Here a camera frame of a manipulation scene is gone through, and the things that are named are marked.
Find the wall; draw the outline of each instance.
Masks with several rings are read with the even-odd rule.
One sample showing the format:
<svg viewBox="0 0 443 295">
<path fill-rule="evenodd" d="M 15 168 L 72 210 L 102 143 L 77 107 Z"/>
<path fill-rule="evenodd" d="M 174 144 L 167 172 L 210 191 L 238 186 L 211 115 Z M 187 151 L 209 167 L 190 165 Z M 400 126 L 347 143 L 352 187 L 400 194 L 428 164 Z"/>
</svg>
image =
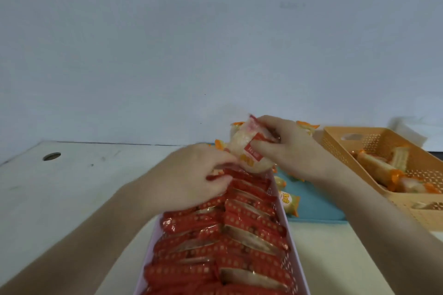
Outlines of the wall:
<svg viewBox="0 0 443 295">
<path fill-rule="evenodd" d="M 441 121 L 441 19 L 442 0 L 1 0 L 20 100 L 2 104 L 1 157 L 39 139 L 226 139 L 247 112 Z"/>
</svg>

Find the basket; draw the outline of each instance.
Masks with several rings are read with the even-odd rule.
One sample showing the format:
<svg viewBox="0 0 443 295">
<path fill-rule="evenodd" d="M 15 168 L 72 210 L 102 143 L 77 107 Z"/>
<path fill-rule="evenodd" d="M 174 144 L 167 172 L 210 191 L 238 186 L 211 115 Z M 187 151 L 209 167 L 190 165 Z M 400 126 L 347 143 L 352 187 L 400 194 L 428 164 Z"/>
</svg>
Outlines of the basket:
<svg viewBox="0 0 443 295">
<path fill-rule="evenodd" d="M 389 192 L 374 181 L 350 151 L 364 149 L 368 153 L 388 158 L 394 147 L 409 146 L 406 173 L 423 178 L 425 182 L 435 183 L 440 192 L 443 192 L 443 161 L 394 131 L 379 127 L 325 127 L 322 146 L 426 229 L 443 231 L 443 195 Z M 420 209 L 418 202 L 428 206 Z"/>
<path fill-rule="evenodd" d="M 279 192 L 278 192 L 277 185 L 275 184 L 274 175 L 273 175 L 272 171 L 269 171 L 267 173 L 267 177 L 270 178 L 272 181 L 272 184 L 269 188 L 269 193 L 274 196 L 278 196 Z M 293 281 L 294 281 L 294 287 L 291 290 L 291 294 L 293 294 L 293 295 L 310 295 L 309 288 L 308 288 L 307 282 L 306 282 L 306 277 L 303 273 L 303 269 L 302 269 L 302 265 L 300 263 L 299 255 L 297 253 L 297 249 L 294 244 L 294 241 L 292 240 L 291 230 L 290 230 L 289 224 L 287 222 L 286 215 L 284 213 L 283 203 L 281 202 L 280 199 L 279 199 L 279 201 L 280 202 L 276 204 L 277 215 L 278 215 L 279 219 L 281 220 L 281 224 L 286 226 L 286 228 L 288 230 L 287 235 L 286 235 L 286 239 L 287 239 L 288 244 L 291 247 L 291 251 L 286 254 L 286 256 L 283 260 L 283 264 L 284 264 L 285 269 L 291 273 Z M 143 261 L 143 266 L 142 266 L 140 276 L 139 276 L 139 279 L 137 282 L 136 290 L 133 295 L 142 295 L 142 294 L 144 294 L 144 291 L 146 290 L 147 283 L 143 277 L 143 267 L 152 261 L 152 258 L 154 257 L 154 252 L 153 252 L 154 245 L 158 241 L 158 239 L 163 235 L 163 230 L 160 228 L 160 219 L 161 219 L 161 216 L 157 217 L 157 219 L 156 219 L 156 224 L 154 226 L 151 240 L 150 240 L 149 246 L 147 248 L 147 254 L 146 254 L 146 257 Z"/>
</svg>

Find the orange basket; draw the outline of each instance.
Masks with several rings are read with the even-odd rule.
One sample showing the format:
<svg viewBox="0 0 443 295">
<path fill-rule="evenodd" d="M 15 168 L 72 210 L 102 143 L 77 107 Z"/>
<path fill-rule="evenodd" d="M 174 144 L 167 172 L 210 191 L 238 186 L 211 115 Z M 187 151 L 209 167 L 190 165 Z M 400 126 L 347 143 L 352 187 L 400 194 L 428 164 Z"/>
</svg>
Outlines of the orange basket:
<svg viewBox="0 0 443 295">
<path fill-rule="evenodd" d="M 443 161 L 394 131 L 379 127 L 328 126 L 324 128 L 322 146 L 404 213 L 418 220 L 426 229 L 443 231 L 443 195 L 389 192 L 374 181 L 350 151 L 364 149 L 368 153 L 389 158 L 395 147 L 409 146 L 406 174 L 423 178 L 425 182 L 435 183 L 442 193 Z"/>
</svg>

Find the table surface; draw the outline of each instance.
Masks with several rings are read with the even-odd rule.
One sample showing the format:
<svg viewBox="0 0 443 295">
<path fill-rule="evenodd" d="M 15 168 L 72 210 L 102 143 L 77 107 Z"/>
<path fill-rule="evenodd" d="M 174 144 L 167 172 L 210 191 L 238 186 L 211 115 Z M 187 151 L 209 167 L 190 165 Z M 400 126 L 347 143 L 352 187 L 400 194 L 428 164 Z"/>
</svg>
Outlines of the table surface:
<svg viewBox="0 0 443 295">
<path fill-rule="evenodd" d="M 0 167 L 0 284 L 67 235 L 123 184 L 176 146 L 42 142 Z M 42 158 L 53 152 L 61 156 Z M 131 295 L 153 222 L 125 249 L 97 294 Z M 349 225 L 291 223 L 312 295 L 393 294 Z M 443 240 L 443 233 L 435 233 Z"/>
</svg>

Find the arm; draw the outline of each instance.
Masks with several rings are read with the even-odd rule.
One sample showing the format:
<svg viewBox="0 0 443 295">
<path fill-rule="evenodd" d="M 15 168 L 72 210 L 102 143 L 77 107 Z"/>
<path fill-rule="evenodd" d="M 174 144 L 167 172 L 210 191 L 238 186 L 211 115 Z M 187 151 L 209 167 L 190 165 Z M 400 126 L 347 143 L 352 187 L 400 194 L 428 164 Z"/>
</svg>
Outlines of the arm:
<svg viewBox="0 0 443 295">
<path fill-rule="evenodd" d="M 252 146 L 286 172 L 326 191 L 396 294 L 438 294 L 443 289 L 443 243 L 403 214 L 293 121 L 260 120 L 281 137 L 280 144 Z"/>
<path fill-rule="evenodd" d="M 207 145 L 171 153 L 121 187 L 78 228 L 0 288 L 7 294 L 94 294 L 120 254 L 156 214 L 195 206 L 220 194 L 232 177 L 208 182 L 234 156 Z"/>
</svg>

